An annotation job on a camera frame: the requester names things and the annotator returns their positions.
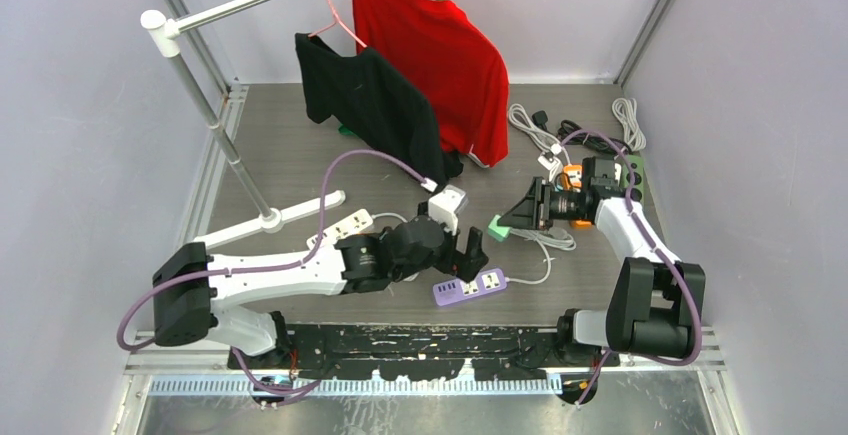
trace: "purple power strip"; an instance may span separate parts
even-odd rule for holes
[[[456,305],[506,288],[506,277],[500,268],[492,268],[477,274],[471,283],[459,279],[433,285],[433,297],[440,307]]]

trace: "green power strip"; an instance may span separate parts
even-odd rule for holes
[[[645,197],[645,161],[638,155],[627,155],[627,163],[633,169],[633,176],[636,178],[636,183],[633,184],[633,200],[641,202]],[[621,170],[621,186],[627,187],[630,184],[630,172],[626,167]]]

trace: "white pipe connector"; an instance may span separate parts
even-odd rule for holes
[[[173,58],[180,54],[180,46],[175,40],[180,32],[174,20],[168,19],[159,10],[147,10],[141,14],[141,26],[150,33],[163,57]]]

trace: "white plastic joint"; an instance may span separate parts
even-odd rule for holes
[[[168,19],[159,10],[147,10],[141,14],[141,26],[153,38],[163,57],[173,58],[180,54],[180,46],[174,40],[180,32],[174,20]]]
[[[439,184],[429,178],[425,178],[424,181],[421,182],[421,186],[424,187],[424,190],[427,190],[430,193],[435,192],[436,189],[439,188]]]

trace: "white power strip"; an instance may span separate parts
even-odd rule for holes
[[[335,245],[335,243],[339,240],[350,235],[362,233],[373,226],[374,219],[371,218],[368,211],[364,208],[357,210],[349,217],[342,219],[342,221],[325,228],[324,238],[321,239],[321,246],[325,247],[327,245]],[[306,240],[306,246],[312,250],[312,247],[315,246],[315,242],[317,240],[317,234],[309,237],[309,239]]]

